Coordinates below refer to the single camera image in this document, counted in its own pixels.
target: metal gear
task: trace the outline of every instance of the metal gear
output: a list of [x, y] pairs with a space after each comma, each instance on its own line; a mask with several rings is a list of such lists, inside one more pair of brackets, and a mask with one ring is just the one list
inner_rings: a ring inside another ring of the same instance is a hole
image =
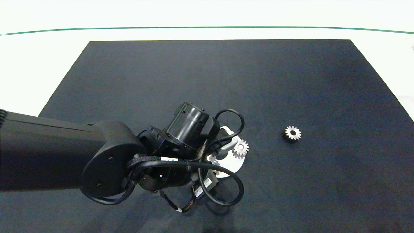
[[244, 158], [248, 151], [249, 144], [247, 144], [244, 140], [239, 141], [232, 150], [233, 155], [238, 158]]
[[[210, 161], [211, 163], [212, 163], [212, 165], [217, 165], [217, 166], [220, 166], [220, 164], [219, 164], [219, 160], [218, 159], [216, 159], [216, 157], [215, 156], [212, 156], [212, 155], [209, 155], [209, 156], [207, 156], [207, 160], [208, 161]], [[219, 171], [217, 171], [217, 170], [212, 170], [214, 173], [216, 173], [217, 175], [220, 173]]]
[[217, 165], [217, 166], [220, 166], [220, 164], [219, 164], [219, 160], [218, 159], [216, 159], [216, 157], [215, 156], [208, 156], [207, 157], [207, 160], [208, 161], [210, 161], [213, 165]]
[[289, 126], [285, 129], [283, 133], [283, 138], [290, 141], [295, 142], [301, 138], [302, 134], [298, 128], [294, 126]]

